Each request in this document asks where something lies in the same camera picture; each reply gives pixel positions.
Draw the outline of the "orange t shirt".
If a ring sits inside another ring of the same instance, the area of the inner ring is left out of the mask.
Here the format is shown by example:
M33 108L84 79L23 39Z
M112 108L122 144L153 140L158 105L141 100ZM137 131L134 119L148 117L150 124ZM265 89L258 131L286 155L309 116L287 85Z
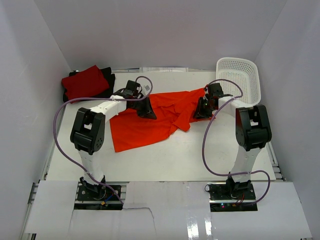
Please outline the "orange t shirt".
M127 109L110 121L115 152L152 145L168 139L175 131L189 131L203 88L191 91L155 93L149 96L156 119L141 118Z

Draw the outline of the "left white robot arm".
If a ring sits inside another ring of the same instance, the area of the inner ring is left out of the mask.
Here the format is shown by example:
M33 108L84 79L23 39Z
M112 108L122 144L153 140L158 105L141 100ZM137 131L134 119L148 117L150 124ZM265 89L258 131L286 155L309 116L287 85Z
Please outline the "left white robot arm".
M155 120L149 98L153 84L142 85L137 80L128 80L124 88L114 92L108 99L91 108L79 108L70 134L84 167L80 183L88 194L96 200L102 199L107 192L105 175L94 157L104 143L106 123L127 109L135 110L137 116Z

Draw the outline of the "white label strip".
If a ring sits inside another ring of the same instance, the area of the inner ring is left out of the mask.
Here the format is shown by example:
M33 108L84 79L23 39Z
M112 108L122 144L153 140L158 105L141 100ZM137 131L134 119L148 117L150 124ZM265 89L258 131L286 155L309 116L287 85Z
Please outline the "white label strip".
M167 72L177 72L177 73L187 73L189 71L188 67L140 67L140 73L167 73Z

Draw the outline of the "white plastic basket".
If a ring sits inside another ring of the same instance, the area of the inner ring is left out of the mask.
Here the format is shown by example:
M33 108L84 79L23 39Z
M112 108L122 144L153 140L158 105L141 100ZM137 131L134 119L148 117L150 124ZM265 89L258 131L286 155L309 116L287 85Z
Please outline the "white plastic basket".
M250 60L223 57L216 63L216 79L226 94L241 96L240 101L257 105L261 101L261 87L258 68Z

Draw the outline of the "folded red t shirt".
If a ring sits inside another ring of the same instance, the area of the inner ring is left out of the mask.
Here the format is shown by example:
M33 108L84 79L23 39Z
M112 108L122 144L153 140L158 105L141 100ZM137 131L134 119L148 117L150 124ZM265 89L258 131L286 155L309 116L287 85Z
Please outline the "folded red t shirt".
M96 65L93 65L86 70L72 73L73 75L61 80L61 84L64 88L64 102L76 98L95 97L110 89L110 84Z

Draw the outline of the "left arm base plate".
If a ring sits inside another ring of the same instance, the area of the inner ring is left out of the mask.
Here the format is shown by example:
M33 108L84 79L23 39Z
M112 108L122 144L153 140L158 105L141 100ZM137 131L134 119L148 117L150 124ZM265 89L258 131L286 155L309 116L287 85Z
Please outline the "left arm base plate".
M74 202L74 209L99 211L120 211L123 209L123 205L111 189L102 186L98 190L99 193L90 191L79 183Z

